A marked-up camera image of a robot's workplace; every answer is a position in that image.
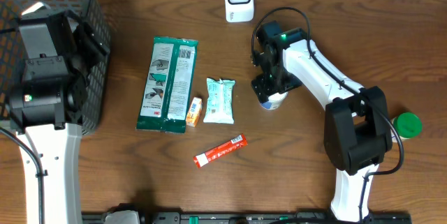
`wood grain surface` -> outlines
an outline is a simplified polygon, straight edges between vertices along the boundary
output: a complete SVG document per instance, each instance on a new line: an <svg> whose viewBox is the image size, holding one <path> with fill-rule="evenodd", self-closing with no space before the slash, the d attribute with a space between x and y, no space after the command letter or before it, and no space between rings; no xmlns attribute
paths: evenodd
<svg viewBox="0 0 447 224"><path fill-rule="evenodd" d="M324 111L304 87L275 111L260 107L250 81L255 23L270 9L306 12L326 57L366 87L377 85L391 116L412 111L420 137L404 143L394 175L376 177L369 207L408 211L413 223L447 219L447 0L255 0L253 21L229 24L224 0L99 0L112 27L102 122L80 147L83 211L121 202L146 210L296 211L328 208L335 168L323 148ZM283 29L304 20L273 15ZM136 131L154 36L199 41L192 96L206 100L206 78L236 81L234 125L204 124L174 135ZM249 145L198 169L197 154L244 133ZM381 170L392 168L397 146ZM24 173L18 147L0 141L0 223L25 223Z"/></svg>

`green bottle cap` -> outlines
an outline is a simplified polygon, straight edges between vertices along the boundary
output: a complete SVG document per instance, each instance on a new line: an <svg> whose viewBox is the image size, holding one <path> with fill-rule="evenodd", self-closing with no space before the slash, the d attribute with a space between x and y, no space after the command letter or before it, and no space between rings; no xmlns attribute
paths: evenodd
<svg viewBox="0 0 447 224"><path fill-rule="evenodd" d="M399 136L412 138L422 131L422 122L414 113L405 112L399 115L393 122Z"/></svg>

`gray plastic basket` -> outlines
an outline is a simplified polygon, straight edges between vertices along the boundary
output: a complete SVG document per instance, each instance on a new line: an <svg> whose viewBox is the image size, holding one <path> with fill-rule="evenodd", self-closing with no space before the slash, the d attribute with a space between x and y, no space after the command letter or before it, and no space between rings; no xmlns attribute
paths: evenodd
<svg viewBox="0 0 447 224"><path fill-rule="evenodd" d="M95 34L110 47L110 32L97 0L0 0L0 29L10 28L10 20L19 17L23 10L42 1L54 8L70 8L92 24ZM0 35L0 119L8 119L5 109L8 90L20 82L23 71L22 60L27 59L20 34L16 32ZM82 134L92 133L99 123L105 76L109 57L99 63L89 76L88 99L82 109Z"/></svg>

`bottle with green cap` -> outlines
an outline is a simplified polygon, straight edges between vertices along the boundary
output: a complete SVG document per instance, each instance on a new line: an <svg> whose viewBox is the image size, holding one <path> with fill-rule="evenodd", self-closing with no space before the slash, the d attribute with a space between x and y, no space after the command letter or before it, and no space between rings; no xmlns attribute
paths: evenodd
<svg viewBox="0 0 447 224"><path fill-rule="evenodd" d="M405 112L391 120L402 141L416 137L422 131L422 122L414 113ZM391 139L396 142L396 137L391 133Z"/></svg>

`red stick wrapper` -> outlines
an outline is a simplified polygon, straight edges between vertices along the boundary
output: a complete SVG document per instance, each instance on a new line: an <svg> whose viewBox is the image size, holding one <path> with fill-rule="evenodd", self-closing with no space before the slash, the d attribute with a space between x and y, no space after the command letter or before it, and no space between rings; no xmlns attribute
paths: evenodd
<svg viewBox="0 0 447 224"><path fill-rule="evenodd" d="M197 165L197 167L201 168L209 162L216 160L226 154L229 154L232 151L241 149L246 145L248 145L247 139L243 134L241 134L225 144L221 144L218 147L215 147L203 154L197 155L196 157L194 157L194 163Z"/></svg>

